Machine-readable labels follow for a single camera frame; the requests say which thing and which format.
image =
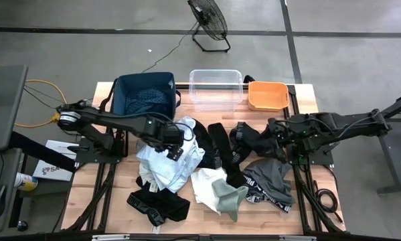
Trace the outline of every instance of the gray cloth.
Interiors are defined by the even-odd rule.
[[[290,169],[291,165],[288,163],[284,164],[276,159],[264,158],[249,164],[243,173],[253,178],[276,201],[290,206],[295,203],[291,195],[291,184],[283,179]],[[248,193],[248,195],[258,199],[267,199],[263,193],[252,188],[249,189]]]
[[[233,221],[237,222],[240,202],[248,193],[248,187],[242,186],[236,189],[223,179],[218,179],[212,183],[212,188],[220,199],[216,209],[228,214]]]

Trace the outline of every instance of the orange plastic tray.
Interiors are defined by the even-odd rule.
[[[289,105],[288,87],[283,83],[249,83],[248,105],[251,110],[279,111]]]

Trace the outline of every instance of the wooden table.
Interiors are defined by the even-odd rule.
[[[100,101],[108,96],[112,82],[99,82],[94,94],[93,105],[98,106]],[[301,113],[318,112],[315,93],[311,84],[295,84],[299,110]],[[271,117],[283,118],[283,112],[260,112],[248,108],[247,92],[244,93],[244,100],[237,106],[234,112],[194,112],[188,90],[182,90],[181,106],[177,108],[175,120],[184,116],[191,116],[200,121],[205,127],[212,123],[221,122],[228,132],[234,128],[238,121],[247,122],[252,128],[263,131],[266,120]],[[151,233],[152,224],[146,215],[139,213],[126,203],[129,194],[140,188],[135,183],[139,176],[139,161],[136,158],[134,136],[129,137],[130,155],[117,165],[110,207],[107,233]],[[240,164],[241,169],[245,168],[251,161],[259,159],[254,152]],[[92,198],[94,182],[96,180],[97,164],[87,164],[75,173],[70,196],[66,206],[62,228],[72,225],[78,216],[84,211]],[[313,179],[318,183],[319,188],[330,189],[338,198],[333,176],[322,166],[311,167]],[[295,191],[295,180],[293,172],[290,171],[285,179],[291,181],[292,195],[297,202]],[[217,215],[204,204],[197,204],[194,198],[191,179],[178,191],[178,195],[191,202],[188,217],[182,222],[166,220],[161,226],[161,234],[302,234],[300,211],[298,203],[295,203],[291,211],[286,214],[268,202],[252,204],[243,200],[239,209],[239,218],[234,223],[227,214]],[[97,227],[102,210],[102,201],[98,204],[96,213]],[[305,199],[309,224],[313,228],[313,217],[311,206]],[[326,204],[330,200],[323,198]],[[340,205],[337,213],[343,217]],[[329,217],[342,230],[345,229],[337,218],[330,214]]]

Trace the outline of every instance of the clear plastic container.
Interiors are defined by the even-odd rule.
[[[195,111],[232,112],[242,101],[242,75],[237,70],[193,70],[189,96]]]

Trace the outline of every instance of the concrete floor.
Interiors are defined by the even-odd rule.
[[[216,2],[229,30],[285,30],[279,0]],[[287,0],[287,5],[293,31],[401,32],[401,0]],[[194,22],[185,0],[0,0],[0,25],[188,30]],[[28,78],[51,80],[72,102],[91,98],[98,81],[148,68],[181,37],[0,33],[0,64],[28,65]],[[222,44],[207,36],[199,39],[209,46]],[[207,54],[187,37],[153,71],[173,72],[178,82],[187,81],[193,69],[208,68],[236,69],[257,80],[295,82],[287,37],[231,35],[229,40],[232,49],[227,54]],[[367,112],[401,96],[401,38],[295,37],[295,47],[303,83],[314,85],[322,111]],[[36,88],[58,96],[49,86]],[[40,123],[52,113],[23,95],[17,121]],[[56,125],[18,131],[41,143],[74,139]],[[401,238],[401,193],[376,194],[377,188],[392,183],[378,140],[344,141],[333,156],[347,229]],[[35,198],[28,232],[49,232],[65,196]]]

